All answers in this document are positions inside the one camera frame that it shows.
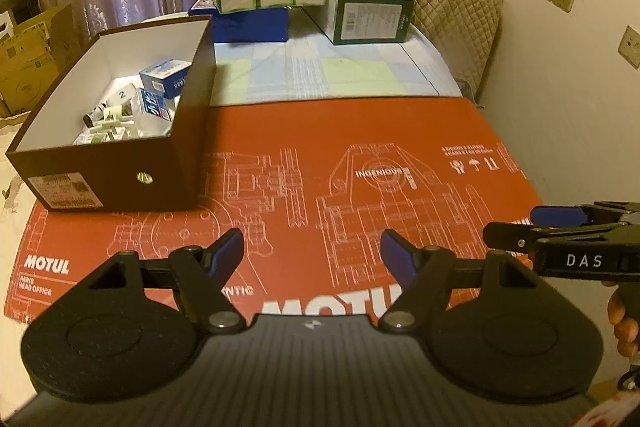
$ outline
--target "orange cardboard sheet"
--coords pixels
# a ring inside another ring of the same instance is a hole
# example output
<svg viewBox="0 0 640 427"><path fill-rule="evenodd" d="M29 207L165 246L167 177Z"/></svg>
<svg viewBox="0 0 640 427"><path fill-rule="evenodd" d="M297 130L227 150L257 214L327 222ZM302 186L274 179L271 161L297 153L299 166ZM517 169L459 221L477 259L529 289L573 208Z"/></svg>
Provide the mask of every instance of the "orange cardboard sheet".
<svg viewBox="0 0 640 427"><path fill-rule="evenodd" d="M63 214L37 203L4 314L32 320L117 251L166 257L238 227L245 257L223 292L248 319L259 312L380 317L400 293L380 259L384 229L481 258L487 222L526 219L539 204L464 98L222 107L211 109L208 125L194 211ZM148 295L173 305L168 291ZM461 291L452 301L471 295Z"/></svg>

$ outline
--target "box handle hole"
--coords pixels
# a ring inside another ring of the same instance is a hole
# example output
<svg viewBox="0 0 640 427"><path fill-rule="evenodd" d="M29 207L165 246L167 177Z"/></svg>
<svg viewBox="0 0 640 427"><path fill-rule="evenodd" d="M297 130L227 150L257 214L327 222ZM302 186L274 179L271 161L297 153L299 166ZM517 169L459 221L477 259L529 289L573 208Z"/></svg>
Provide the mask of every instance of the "box handle hole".
<svg viewBox="0 0 640 427"><path fill-rule="evenodd" d="M151 185L154 182L154 179L148 172L139 172L136 174L136 179L143 185Z"/></svg>

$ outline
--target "blue box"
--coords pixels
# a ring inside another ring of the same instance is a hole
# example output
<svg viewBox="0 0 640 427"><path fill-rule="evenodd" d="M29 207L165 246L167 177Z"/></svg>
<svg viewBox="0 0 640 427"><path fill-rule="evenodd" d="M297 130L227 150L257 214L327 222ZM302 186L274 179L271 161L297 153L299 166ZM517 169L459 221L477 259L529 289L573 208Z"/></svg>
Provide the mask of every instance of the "blue box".
<svg viewBox="0 0 640 427"><path fill-rule="evenodd" d="M140 71L140 78L146 90L175 98L182 91L190 66L190 62L169 58Z"/></svg>
<svg viewBox="0 0 640 427"><path fill-rule="evenodd" d="M289 9L263 8L221 14L213 0L197 0L189 15L211 15L214 42L287 42Z"/></svg>

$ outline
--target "checkered tablecloth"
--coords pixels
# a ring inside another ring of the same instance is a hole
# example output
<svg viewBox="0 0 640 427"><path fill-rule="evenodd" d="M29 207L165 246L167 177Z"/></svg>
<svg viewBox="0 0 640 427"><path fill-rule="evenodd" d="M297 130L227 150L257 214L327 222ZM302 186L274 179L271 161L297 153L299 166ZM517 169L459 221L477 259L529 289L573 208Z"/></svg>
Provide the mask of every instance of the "checkered tablecloth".
<svg viewBox="0 0 640 427"><path fill-rule="evenodd" d="M461 96L437 49L411 26L402 44L334 46L301 9L289 41L216 44L211 105L370 96Z"/></svg>

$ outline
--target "finger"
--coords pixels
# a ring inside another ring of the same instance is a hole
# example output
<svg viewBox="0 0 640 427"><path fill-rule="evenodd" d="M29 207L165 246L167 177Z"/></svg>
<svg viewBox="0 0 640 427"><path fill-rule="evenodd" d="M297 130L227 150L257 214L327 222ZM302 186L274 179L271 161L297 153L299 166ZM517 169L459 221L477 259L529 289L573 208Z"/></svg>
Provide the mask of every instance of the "finger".
<svg viewBox="0 0 640 427"><path fill-rule="evenodd" d="M638 352L638 343L618 341L618 352L626 359L630 359Z"/></svg>
<svg viewBox="0 0 640 427"><path fill-rule="evenodd" d="M638 336L638 322L632 318L623 319L614 326L613 331L618 340L626 343L634 342Z"/></svg>
<svg viewBox="0 0 640 427"><path fill-rule="evenodd" d="M622 301L620 292L616 290L611 298L609 304L607 304L607 315L609 315L609 322L611 324L618 324L625 318L626 308L625 303Z"/></svg>

